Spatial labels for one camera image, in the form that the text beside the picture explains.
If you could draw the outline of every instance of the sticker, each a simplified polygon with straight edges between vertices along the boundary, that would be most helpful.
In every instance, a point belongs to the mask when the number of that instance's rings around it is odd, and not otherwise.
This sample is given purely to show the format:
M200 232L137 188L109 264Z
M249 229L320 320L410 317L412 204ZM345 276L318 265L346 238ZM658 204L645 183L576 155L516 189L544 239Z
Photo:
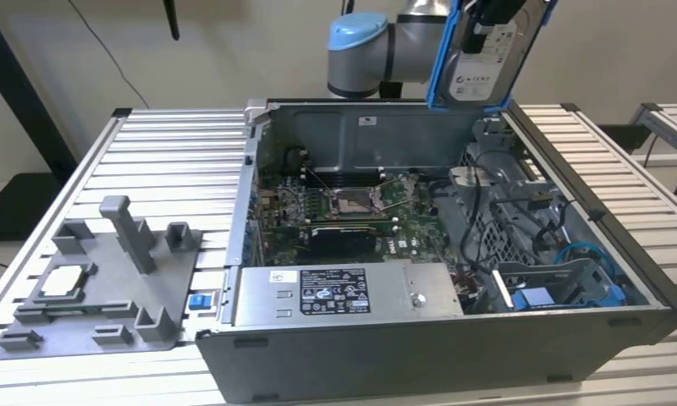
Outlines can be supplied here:
M370 313L365 269L301 271L300 309L305 315Z
M269 282L296 283L297 281L298 281L298 271L270 271Z
M376 125L376 116L366 116L358 118L358 127L365 125Z
M494 25L481 53L460 54L449 84L449 93L457 101L489 99L516 36L517 24L513 21L506 25Z

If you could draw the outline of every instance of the aluminum extrusion table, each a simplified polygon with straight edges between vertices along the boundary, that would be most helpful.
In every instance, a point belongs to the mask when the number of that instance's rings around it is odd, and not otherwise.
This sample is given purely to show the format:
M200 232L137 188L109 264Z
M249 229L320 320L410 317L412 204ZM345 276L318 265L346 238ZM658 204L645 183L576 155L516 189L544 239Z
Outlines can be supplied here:
M677 198L581 112L522 106L566 161L677 284ZM204 234L190 292L222 287L224 250L242 159L240 110L133 110L113 117L31 237L0 280L0 333L54 253L63 218L100 218L105 195L128 195L150 228L188 222ZM224 401L192 344L213 310L188 310L170 351L0 361L0 404L214 404ZM677 404L677 331L657 345L629 348L576 384L373 399L396 404Z
M642 124L677 150L677 104L642 104L629 124Z

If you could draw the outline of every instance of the blue latch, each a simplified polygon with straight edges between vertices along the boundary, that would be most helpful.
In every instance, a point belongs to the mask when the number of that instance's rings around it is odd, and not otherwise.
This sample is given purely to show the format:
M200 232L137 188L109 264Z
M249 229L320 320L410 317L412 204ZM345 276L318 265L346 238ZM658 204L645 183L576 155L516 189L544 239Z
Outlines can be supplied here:
M188 308L190 310L209 310L213 306L213 295L192 294L188 299Z

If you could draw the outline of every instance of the black pole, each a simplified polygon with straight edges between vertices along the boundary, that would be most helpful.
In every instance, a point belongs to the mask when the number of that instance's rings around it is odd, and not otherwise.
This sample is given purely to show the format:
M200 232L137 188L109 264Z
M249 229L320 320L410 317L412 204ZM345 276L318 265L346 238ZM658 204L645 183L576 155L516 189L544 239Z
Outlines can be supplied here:
M0 93L55 179L65 183L75 170L75 158L49 117L30 80L0 32Z
M168 16L168 25L170 25L170 35L177 41L180 39L180 30L178 15L176 14L176 2L174 0L162 0L162 5L165 7L165 15Z
M380 99L401 99L401 89L404 84L401 82L384 82L378 83L378 98Z

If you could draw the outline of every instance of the motherboard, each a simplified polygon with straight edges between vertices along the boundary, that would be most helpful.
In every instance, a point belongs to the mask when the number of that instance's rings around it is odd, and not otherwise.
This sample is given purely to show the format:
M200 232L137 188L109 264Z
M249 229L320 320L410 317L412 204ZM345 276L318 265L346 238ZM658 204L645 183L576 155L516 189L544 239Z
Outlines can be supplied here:
M266 266L412 260L457 263L417 173L388 173L373 186L332 187L313 173L261 188L261 236Z

